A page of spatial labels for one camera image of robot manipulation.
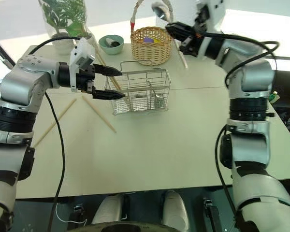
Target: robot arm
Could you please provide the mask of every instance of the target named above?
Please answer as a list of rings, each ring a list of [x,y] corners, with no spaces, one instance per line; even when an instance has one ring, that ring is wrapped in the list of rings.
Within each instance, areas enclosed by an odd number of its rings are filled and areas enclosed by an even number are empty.
[[[13,222],[17,181],[30,176],[34,162],[33,125],[48,88],[71,87],[96,99],[119,99],[124,95],[96,90],[95,73],[118,76],[121,72],[92,64],[94,50],[81,39],[72,51],[71,65],[35,55],[23,56],[0,86],[0,232]]]
[[[227,73],[239,63],[262,53],[252,43],[205,37],[216,32],[224,16],[224,3],[207,0],[198,5],[195,25],[170,23],[167,31],[182,41],[184,54],[209,57]],[[290,196],[283,185],[266,172],[270,161],[268,96],[274,71],[264,59],[237,69],[229,76],[230,117],[220,145],[220,162],[232,170],[236,227],[241,231],[290,231]]]

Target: table surface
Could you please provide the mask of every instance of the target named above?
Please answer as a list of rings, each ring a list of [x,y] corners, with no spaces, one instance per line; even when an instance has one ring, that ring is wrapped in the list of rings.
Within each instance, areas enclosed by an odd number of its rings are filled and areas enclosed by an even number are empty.
[[[101,51],[107,65],[119,68],[132,60],[130,44],[115,56]],[[68,61],[52,46],[37,52],[46,58]],[[113,115],[107,101],[91,100],[115,127],[117,133],[98,117],[69,88],[50,89],[57,114],[77,101],[60,120],[66,150],[66,173],[60,196],[116,193],[152,189],[175,189],[221,185],[215,161],[217,134],[226,123],[229,97],[224,71],[212,60],[186,57],[185,70],[174,48],[170,60],[160,65],[169,71],[172,84],[169,110],[152,113]],[[129,64],[129,70],[148,67]],[[95,86],[104,87],[105,78],[96,75]],[[279,117],[271,121],[271,162],[268,172],[278,179],[290,178],[290,133]],[[53,122],[46,99],[34,126],[33,144]],[[61,147],[54,127],[36,147],[31,176],[17,184],[17,198],[54,197],[61,174]],[[227,184],[231,172],[221,166]]]

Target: purple object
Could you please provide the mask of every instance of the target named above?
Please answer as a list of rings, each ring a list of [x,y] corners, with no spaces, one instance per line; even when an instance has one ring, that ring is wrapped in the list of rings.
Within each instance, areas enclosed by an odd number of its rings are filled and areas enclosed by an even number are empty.
[[[152,38],[150,38],[150,37],[144,37],[143,38],[143,42],[145,42],[145,43],[153,43],[154,40]]]

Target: floor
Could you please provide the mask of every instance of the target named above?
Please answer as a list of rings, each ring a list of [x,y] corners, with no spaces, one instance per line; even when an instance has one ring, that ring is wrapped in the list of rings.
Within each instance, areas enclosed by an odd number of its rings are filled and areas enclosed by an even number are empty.
[[[129,194],[130,220],[149,223],[160,223],[160,198],[165,190],[137,192]],[[203,197],[210,198],[218,207],[222,229],[225,232],[237,232],[233,226],[233,215],[228,205],[223,190],[212,191],[210,188],[185,188],[177,189],[183,198],[191,232],[211,232],[208,218],[204,219]],[[58,214],[63,220],[68,220],[70,212],[76,204],[82,203],[90,223],[94,213],[106,195],[92,195],[74,197],[69,202],[58,205]],[[15,204],[15,220],[10,232],[44,232],[46,231],[52,204],[47,202],[17,201]],[[54,232],[66,231],[67,224],[54,217]]]

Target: teal bowl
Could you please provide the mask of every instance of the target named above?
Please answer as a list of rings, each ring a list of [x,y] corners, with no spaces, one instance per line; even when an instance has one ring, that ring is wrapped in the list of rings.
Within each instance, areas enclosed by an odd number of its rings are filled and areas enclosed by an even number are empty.
[[[115,41],[119,42],[120,45],[117,47],[108,47],[107,43],[105,41],[106,38],[110,38],[112,40],[115,40]],[[122,38],[119,35],[106,35],[106,36],[103,36],[101,39],[99,39],[99,45],[106,54],[116,55],[119,52],[121,52],[122,48],[124,47],[124,38]]]

